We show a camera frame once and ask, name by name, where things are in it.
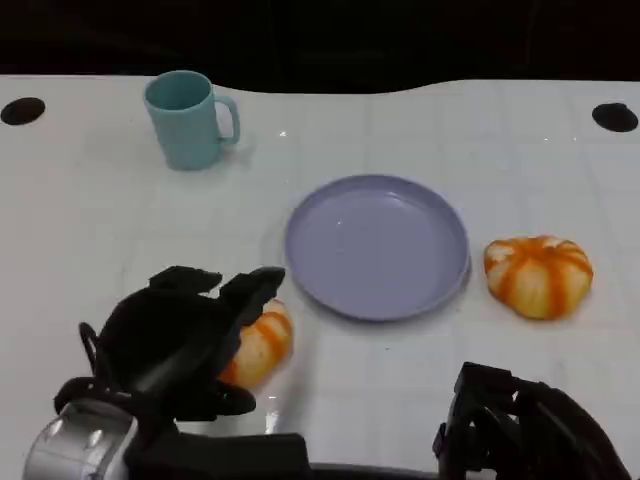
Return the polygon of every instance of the table surface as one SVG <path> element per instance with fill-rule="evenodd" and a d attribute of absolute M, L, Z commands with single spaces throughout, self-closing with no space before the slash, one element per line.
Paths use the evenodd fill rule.
<path fill-rule="evenodd" d="M 33 124 L 0 125 L 4 478 L 19 477 L 60 385 L 88 373 L 78 322 L 100 328 L 169 265 L 227 277 L 284 265 L 292 208 L 359 173 L 442 193 L 468 228 L 469 283 L 437 314 L 366 325 L 316 307 L 288 279 L 280 297 L 296 352 L 238 431 L 301 432 L 313 461 L 433 470 L 431 442 L 470 360 L 564 389 L 640 473 L 640 129 L 616 134 L 591 118 L 612 101 L 640 113 L 640 85 L 460 81 L 371 96 L 218 88 L 238 103 L 240 145 L 210 170 L 177 173 L 141 101 L 147 81 L 0 78 L 0 104 L 47 105 Z M 579 311 L 553 324 L 498 304 L 481 268 L 489 241 L 544 233 L 578 242 L 595 270 Z"/>

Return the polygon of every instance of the purple plate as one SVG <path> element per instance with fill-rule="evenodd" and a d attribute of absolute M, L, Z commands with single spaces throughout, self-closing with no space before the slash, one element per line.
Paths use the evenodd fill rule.
<path fill-rule="evenodd" d="M 469 268 L 453 208 L 422 185 L 383 175 L 343 178 L 309 195 L 289 219 L 285 253 L 309 295 L 363 320 L 432 310 Z"/>

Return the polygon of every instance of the mug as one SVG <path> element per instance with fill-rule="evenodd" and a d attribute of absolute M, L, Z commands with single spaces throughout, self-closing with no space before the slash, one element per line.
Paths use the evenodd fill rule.
<path fill-rule="evenodd" d="M 216 102 L 231 112 L 231 137 L 220 135 Z M 216 96 L 209 79 L 200 73 L 176 70 L 159 75 L 147 85 L 144 103 L 167 163 L 174 170 L 210 167 L 220 157 L 221 146 L 235 144 L 240 137 L 235 102 Z"/>

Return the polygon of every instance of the orange striped pumpkin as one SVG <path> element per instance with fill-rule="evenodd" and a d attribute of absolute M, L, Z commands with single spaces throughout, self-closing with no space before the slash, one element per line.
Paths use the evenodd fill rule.
<path fill-rule="evenodd" d="M 279 300 L 269 301 L 255 323 L 240 332 L 240 349 L 219 379 L 244 388 L 259 385 L 287 355 L 292 340 L 287 309 Z"/>
<path fill-rule="evenodd" d="M 484 252 L 484 271 L 495 298 L 537 319 L 574 311 L 593 280 L 584 251 L 550 235 L 491 242 Z"/>

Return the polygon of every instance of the dark wall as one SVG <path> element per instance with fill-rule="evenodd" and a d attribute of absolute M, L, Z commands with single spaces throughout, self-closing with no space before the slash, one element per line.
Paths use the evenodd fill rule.
<path fill-rule="evenodd" d="M 27 0 L 3 9 L 3 73 L 194 68 L 218 84 L 285 92 L 640 79 L 640 7 L 628 0 Z"/>

